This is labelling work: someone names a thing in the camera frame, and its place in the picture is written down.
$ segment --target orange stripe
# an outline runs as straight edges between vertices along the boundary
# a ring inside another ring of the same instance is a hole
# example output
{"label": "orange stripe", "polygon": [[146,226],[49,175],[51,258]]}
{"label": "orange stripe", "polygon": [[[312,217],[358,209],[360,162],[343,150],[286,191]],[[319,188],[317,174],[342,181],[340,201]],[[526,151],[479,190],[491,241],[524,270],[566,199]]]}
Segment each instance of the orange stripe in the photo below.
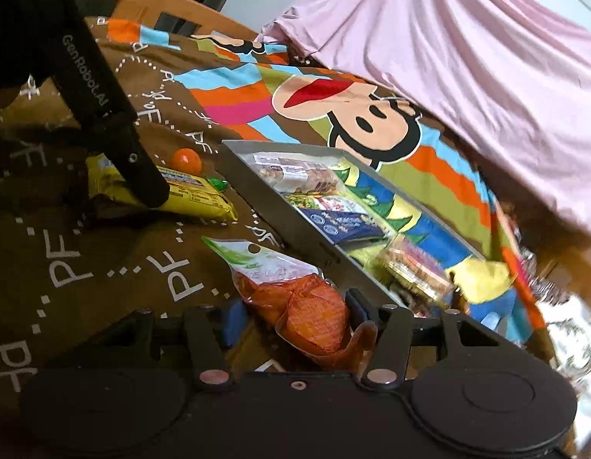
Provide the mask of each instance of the orange stripe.
{"label": "orange stripe", "polygon": [[266,55],[267,59],[272,63],[277,63],[280,65],[288,65],[289,62],[285,58],[287,55],[285,53],[271,53],[270,55]]}
{"label": "orange stripe", "polygon": [[346,73],[346,72],[341,72],[340,75],[343,78],[350,79],[353,82],[367,82],[365,79],[360,78],[359,76],[356,76],[354,74],[349,74],[349,73]]}
{"label": "orange stripe", "polygon": [[238,55],[236,55],[235,53],[230,52],[230,50],[224,50],[223,48],[219,48],[216,45],[215,45],[215,49],[217,50],[218,54],[223,55],[227,59],[233,60],[234,62],[240,62],[240,57]]}
{"label": "orange stripe", "polygon": [[269,98],[270,92],[264,81],[255,84],[230,89],[225,86],[215,90],[189,90],[202,107],[214,107],[219,105],[236,105],[250,101],[260,101]]}
{"label": "orange stripe", "polygon": [[123,19],[108,19],[108,32],[111,41],[133,43],[140,41],[140,24]]}
{"label": "orange stripe", "polygon": [[417,151],[406,159],[406,162],[417,171],[433,174],[440,183],[453,191],[460,202],[477,208],[481,224],[490,228],[489,204],[480,199],[474,182],[456,173],[446,161],[438,158],[431,146],[419,146]]}
{"label": "orange stripe", "polygon": [[534,330],[544,329],[546,323],[544,322],[544,318],[542,317],[538,307],[535,305],[535,299],[533,299],[533,294],[531,293],[529,285],[527,285],[520,274],[521,268],[518,266],[518,260],[516,256],[507,246],[503,246],[501,248],[501,254],[503,255],[504,262],[510,269],[510,272],[516,275],[514,287],[516,288],[516,292],[518,293],[521,302],[525,306],[527,317],[529,318],[532,328]]}
{"label": "orange stripe", "polygon": [[248,124],[229,124],[226,125],[226,128],[231,129],[232,131],[236,131],[242,139],[250,139],[256,141],[270,141],[266,138],[263,134],[261,134],[258,130],[251,128]]}

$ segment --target packaged cookie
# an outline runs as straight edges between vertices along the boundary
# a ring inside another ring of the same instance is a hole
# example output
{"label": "packaged cookie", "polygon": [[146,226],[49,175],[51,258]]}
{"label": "packaged cookie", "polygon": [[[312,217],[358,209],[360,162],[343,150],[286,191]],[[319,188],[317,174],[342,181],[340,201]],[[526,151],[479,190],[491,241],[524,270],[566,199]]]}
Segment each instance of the packaged cookie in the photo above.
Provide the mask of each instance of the packaged cookie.
{"label": "packaged cookie", "polygon": [[367,214],[367,209],[353,199],[341,195],[313,196],[306,194],[288,194],[285,199],[297,208],[312,210],[331,210],[332,212],[357,212]]}
{"label": "packaged cookie", "polygon": [[365,213],[333,212],[312,208],[303,208],[301,212],[333,243],[382,239],[385,236],[374,219]]}
{"label": "packaged cookie", "polygon": [[340,178],[321,162],[288,158],[282,153],[255,153],[252,169],[280,193],[327,194],[342,188]]}
{"label": "packaged cookie", "polygon": [[407,290],[442,308],[451,305],[455,285],[448,279],[439,262],[406,236],[395,236],[378,258]]}

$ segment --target brown bedsheet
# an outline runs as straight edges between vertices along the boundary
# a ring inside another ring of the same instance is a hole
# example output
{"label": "brown bedsheet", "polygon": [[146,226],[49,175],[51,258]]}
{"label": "brown bedsheet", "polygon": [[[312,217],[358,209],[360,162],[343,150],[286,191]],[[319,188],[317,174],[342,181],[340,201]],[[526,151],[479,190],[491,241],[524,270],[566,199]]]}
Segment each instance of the brown bedsheet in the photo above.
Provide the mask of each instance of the brown bedsheet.
{"label": "brown bedsheet", "polygon": [[[167,34],[162,46],[153,46],[141,42],[144,36],[135,24],[112,21],[111,29],[108,19],[89,22],[138,112],[142,144],[159,165],[166,164],[178,148],[189,147],[201,156],[203,175],[220,177],[214,162],[221,140],[268,139],[260,124],[243,120],[227,128],[207,113],[214,98],[221,106],[233,101],[229,87],[209,86],[216,95],[210,96],[204,90],[204,76],[198,78],[200,86],[193,95],[184,87],[186,78],[175,81],[175,76],[221,68],[244,70],[243,63],[254,61],[264,75],[264,94],[270,95],[285,78],[298,74],[295,68],[270,67],[287,64],[286,50],[262,52],[247,42]],[[328,70],[304,70],[322,78],[361,82]],[[251,104],[259,101],[251,109],[262,108],[265,100],[255,85],[239,87],[250,95]],[[378,88],[377,94],[381,98],[391,92]],[[206,108],[200,105],[201,98]],[[400,105],[404,112],[414,111]],[[325,130],[324,121],[308,123],[279,114],[265,118],[279,121],[281,136],[327,144],[319,134]],[[437,125],[432,119],[425,122]],[[55,145],[76,130],[50,81],[37,88],[30,79],[18,99],[0,111],[0,444],[4,446],[0,457],[31,457],[19,435],[18,396],[21,385],[47,359],[136,308],[178,316],[187,306],[217,304],[237,295],[226,264],[200,236],[282,246],[275,231],[231,189],[226,196],[236,206],[238,221],[214,223],[154,213],[94,222],[84,215],[85,151]],[[552,353],[544,330],[536,331],[532,340],[542,357]],[[286,369],[314,368],[257,318],[251,319],[239,345],[226,357],[236,372],[256,369],[270,359]],[[429,359],[413,357],[422,363]]]}

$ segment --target cartoon monkey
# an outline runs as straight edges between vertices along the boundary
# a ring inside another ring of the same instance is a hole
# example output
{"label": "cartoon monkey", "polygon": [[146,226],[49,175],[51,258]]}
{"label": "cartoon monkey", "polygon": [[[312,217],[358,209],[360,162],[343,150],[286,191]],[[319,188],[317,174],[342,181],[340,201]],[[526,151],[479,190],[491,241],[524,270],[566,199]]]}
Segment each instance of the cartoon monkey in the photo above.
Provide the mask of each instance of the cartoon monkey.
{"label": "cartoon monkey", "polygon": [[248,55],[252,52],[257,54],[265,53],[265,44],[257,41],[245,41],[244,39],[227,38],[219,35],[194,35],[192,38],[195,39],[210,39],[215,45],[224,50],[228,50],[232,53],[241,53]]}
{"label": "cartoon monkey", "polygon": [[378,170],[411,156],[421,142],[421,112],[408,100],[380,98],[373,84],[291,76],[272,97],[288,119],[331,123],[328,145],[342,148]]}

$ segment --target red tongue print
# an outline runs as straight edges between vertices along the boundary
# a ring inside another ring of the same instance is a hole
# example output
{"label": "red tongue print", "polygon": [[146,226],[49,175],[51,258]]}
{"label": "red tongue print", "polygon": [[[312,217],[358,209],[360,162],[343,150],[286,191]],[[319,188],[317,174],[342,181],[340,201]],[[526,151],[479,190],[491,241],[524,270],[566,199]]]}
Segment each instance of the red tongue print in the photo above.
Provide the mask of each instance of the red tongue print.
{"label": "red tongue print", "polygon": [[306,101],[323,100],[334,96],[335,94],[342,93],[351,84],[350,81],[334,81],[333,79],[315,79],[310,84],[307,84],[303,88],[297,90],[287,100],[284,107],[295,107]]}

